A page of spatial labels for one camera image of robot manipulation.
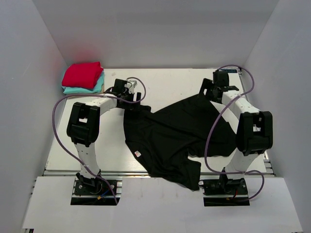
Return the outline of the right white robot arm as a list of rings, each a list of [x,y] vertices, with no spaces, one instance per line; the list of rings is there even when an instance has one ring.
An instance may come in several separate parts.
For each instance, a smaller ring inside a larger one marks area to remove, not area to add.
[[[220,189],[227,194],[237,188],[236,180],[244,177],[252,162],[273,145],[273,116],[271,112],[259,110],[244,98],[255,87],[253,76],[250,78],[251,89],[242,93],[236,86],[229,84],[229,74],[226,71],[217,69],[213,72],[212,80],[203,80],[199,92],[208,100],[224,105],[208,133],[204,160],[210,171],[227,176],[219,181]],[[208,164],[208,147],[216,125],[227,109],[238,119],[235,137],[237,150],[223,170],[216,171]]]

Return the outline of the black t-shirt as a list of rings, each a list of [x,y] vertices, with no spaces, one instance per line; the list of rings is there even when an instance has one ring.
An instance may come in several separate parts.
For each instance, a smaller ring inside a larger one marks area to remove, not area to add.
[[[125,143],[150,176],[199,189],[201,163],[189,155],[203,157],[208,133],[219,115],[205,98],[194,95],[154,113],[142,105],[126,110],[123,118]],[[235,133],[220,118],[210,139],[208,156],[228,157],[236,149]]]

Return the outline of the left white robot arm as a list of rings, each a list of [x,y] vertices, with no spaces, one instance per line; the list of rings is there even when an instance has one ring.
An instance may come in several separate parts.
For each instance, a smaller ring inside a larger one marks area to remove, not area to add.
[[[72,106],[67,136],[78,152],[81,165],[78,177],[88,179],[86,188],[93,194],[99,193],[103,187],[103,182],[98,179],[101,170],[95,152],[95,142],[100,132],[100,117],[114,108],[139,110],[140,102],[146,95],[135,92],[138,82],[141,80],[136,77],[116,79],[114,86],[103,94],[87,95],[95,99],[85,103],[76,102]]]

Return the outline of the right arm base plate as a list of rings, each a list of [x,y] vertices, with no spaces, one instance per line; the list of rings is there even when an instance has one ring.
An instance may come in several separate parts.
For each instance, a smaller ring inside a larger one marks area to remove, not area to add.
[[[222,174],[218,179],[200,180],[198,184],[203,189],[205,207],[250,205],[244,178],[233,180]]]

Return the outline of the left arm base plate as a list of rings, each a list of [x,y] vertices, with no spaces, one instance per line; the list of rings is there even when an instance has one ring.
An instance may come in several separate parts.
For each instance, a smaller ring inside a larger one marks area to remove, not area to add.
[[[85,178],[76,173],[70,204],[116,206],[121,198],[121,181]]]

